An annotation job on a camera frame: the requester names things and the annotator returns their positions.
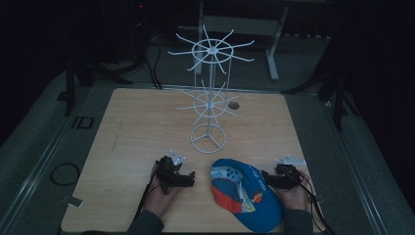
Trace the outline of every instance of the human hand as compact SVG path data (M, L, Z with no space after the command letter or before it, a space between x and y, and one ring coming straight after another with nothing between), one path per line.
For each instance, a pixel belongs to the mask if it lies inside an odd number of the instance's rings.
M157 165L153 167L152 174L155 173ZM160 184L156 177L153 178L152 183L149 189L149 195L144 202L143 210L149 211L161 217L165 212L167 212L170 203L173 201L174 197L178 193L180 188L172 188L167 195L162 191Z
M302 178L301 185L306 187L309 176L299 170L299 174ZM296 186L293 189L275 189L278 198L287 210L303 210L308 211L308 193L301 188Z

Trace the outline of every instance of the blue cap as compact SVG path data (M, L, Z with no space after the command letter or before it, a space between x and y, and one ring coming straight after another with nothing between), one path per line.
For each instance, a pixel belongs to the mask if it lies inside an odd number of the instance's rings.
M219 159L211 166L210 180L216 203L251 231L269 232L283 220L283 206L252 165Z

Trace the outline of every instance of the wooden table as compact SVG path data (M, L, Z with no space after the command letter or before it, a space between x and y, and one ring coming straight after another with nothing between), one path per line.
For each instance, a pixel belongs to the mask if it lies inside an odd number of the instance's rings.
M229 92L228 98L237 95ZM213 200L209 169L215 160L231 158L274 173L276 159L303 159L285 98L242 93L233 100L240 108L231 112L238 116L218 118L227 142L214 154L203 154L190 143L199 115L177 108L193 106L193 101L180 90L115 90L73 193L83 205L68 207L62 229L126 231L155 161L173 150L186 157L180 173L194 170L196 182L181 189L162 218L164 232L250 232ZM308 173L305 165L298 169Z

